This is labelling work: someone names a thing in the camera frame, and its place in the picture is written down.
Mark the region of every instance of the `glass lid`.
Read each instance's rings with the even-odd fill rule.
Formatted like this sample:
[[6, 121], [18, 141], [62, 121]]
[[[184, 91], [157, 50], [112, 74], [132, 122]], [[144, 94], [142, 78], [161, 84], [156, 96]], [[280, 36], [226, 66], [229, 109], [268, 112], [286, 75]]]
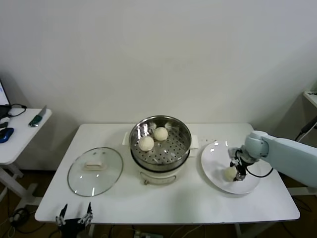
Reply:
[[80, 196], [93, 197], [109, 190], [123, 170], [120, 154], [111, 148], [95, 148], [78, 157], [68, 171], [68, 185]]

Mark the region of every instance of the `floor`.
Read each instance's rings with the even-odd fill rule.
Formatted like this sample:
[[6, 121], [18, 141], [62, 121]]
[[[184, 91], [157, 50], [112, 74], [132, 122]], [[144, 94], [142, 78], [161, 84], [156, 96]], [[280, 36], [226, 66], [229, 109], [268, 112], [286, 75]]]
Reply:
[[[36, 196], [43, 196], [47, 187], [53, 178], [53, 172], [30, 172], [24, 171], [24, 177], [18, 179], [18, 181], [27, 187], [33, 182], [40, 182], [39, 187], [35, 192]], [[282, 176], [286, 186], [300, 186], [299, 183], [292, 179]], [[0, 224], [5, 221], [7, 216], [7, 209], [9, 213], [12, 213], [15, 206], [19, 202], [19, 198], [12, 192], [9, 193], [9, 206], [8, 196], [6, 196], [0, 203]], [[261, 233], [257, 238], [317, 238], [317, 198], [315, 196], [298, 196], [295, 197], [295, 202], [300, 209], [301, 218], [293, 222], [284, 222], [274, 224], [272, 227]], [[36, 210], [36, 207], [27, 207], [32, 212]], [[31, 219], [23, 225], [20, 230], [27, 232], [38, 228], [41, 223], [34, 219], [34, 214], [31, 215]], [[9, 222], [5, 222], [0, 225], [0, 238], [8, 237], [6, 231], [10, 228]], [[107, 238], [111, 229], [111, 238], [132, 238], [133, 229], [140, 230], [142, 232], [149, 232], [153, 234], [160, 234], [164, 238], [169, 238], [171, 234], [180, 228], [172, 236], [173, 238], [183, 238], [183, 236], [193, 228], [197, 226], [111, 226], [98, 225], [95, 227], [95, 238]], [[45, 224], [41, 229], [32, 234], [21, 234], [15, 232], [14, 238], [48, 238], [52, 232], [57, 229], [55, 224]], [[55, 233], [51, 238], [61, 237], [59, 233]], [[235, 229], [233, 225], [205, 225], [197, 228], [189, 233], [186, 238], [234, 238], [236, 237]]]

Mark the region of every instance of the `white shelf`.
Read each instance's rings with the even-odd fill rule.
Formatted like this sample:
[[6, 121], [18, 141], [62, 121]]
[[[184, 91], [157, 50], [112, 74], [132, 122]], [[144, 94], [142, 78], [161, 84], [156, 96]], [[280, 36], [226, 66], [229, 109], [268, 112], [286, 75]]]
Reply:
[[[13, 108], [10, 113], [17, 115], [22, 111], [23, 109], [21, 108]], [[0, 165], [9, 165], [13, 163], [52, 115], [51, 110], [47, 109], [39, 126], [29, 127], [28, 123], [40, 111], [41, 109], [27, 108], [20, 116], [11, 118], [9, 127], [14, 128], [14, 133], [6, 143], [0, 144]]]
[[312, 91], [305, 91], [304, 92], [305, 98], [308, 99], [315, 107], [317, 107], [317, 92]]

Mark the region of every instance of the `white table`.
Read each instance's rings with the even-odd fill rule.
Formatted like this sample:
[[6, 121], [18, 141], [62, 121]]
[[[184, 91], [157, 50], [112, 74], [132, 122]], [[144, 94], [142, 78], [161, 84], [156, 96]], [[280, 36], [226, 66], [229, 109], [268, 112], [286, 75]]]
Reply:
[[[23, 109], [12, 109], [10, 113], [12, 115], [16, 115], [22, 111]], [[29, 127], [28, 123], [40, 111], [41, 109], [26, 109], [23, 114], [17, 117], [12, 117], [9, 121], [8, 127], [13, 127], [14, 133], [7, 142], [0, 144], [0, 166], [7, 166], [7, 168], [14, 174], [14, 176], [11, 177], [3, 170], [3, 168], [0, 168], [0, 182], [6, 186], [0, 195], [0, 199], [5, 196], [7, 188], [9, 188], [21, 197], [21, 201], [19, 202], [17, 208], [24, 207], [25, 205], [39, 205], [42, 199], [32, 195], [37, 184], [33, 183], [28, 189], [25, 189], [15, 180], [17, 177], [22, 177], [23, 173], [13, 164], [52, 114], [51, 110], [47, 109], [46, 114], [39, 123], [39, 126]]]
[[[188, 124], [197, 135], [200, 150], [213, 140], [227, 140], [238, 147], [253, 129], [242, 124]], [[35, 218], [54, 222], [55, 216], [68, 203], [65, 218], [83, 216], [91, 202], [95, 224], [223, 224], [295, 220], [300, 213], [277, 171], [261, 179], [258, 187], [247, 195], [223, 192], [214, 186], [201, 169], [200, 153], [188, 158], [182, 178], [169, 185], [143, 185], [138, 178], [129, 147], [122, 145], [125, 132], [133, 124], [81, 125], [69, 146]], [[67, 173], [85, 151], [95, 147], [112, 147], [123, 157], [123, 173], [107, 192], [95, 197], [73, 193], [67, 183]], [[270, 166], [259, 162], [262, 174]], [[268, 225], [259, 225], [243, 237], [255, 236]]]

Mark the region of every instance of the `computer mouse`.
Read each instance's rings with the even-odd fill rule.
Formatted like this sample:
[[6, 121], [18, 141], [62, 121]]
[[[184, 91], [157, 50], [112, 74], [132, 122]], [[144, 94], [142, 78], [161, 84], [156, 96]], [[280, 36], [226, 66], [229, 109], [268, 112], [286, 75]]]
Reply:
[[9, 140], [10, 136], [13, 134], [14, 129], [12, 127], [7, 127], [0, 130], [0, 143], [5, 143]]

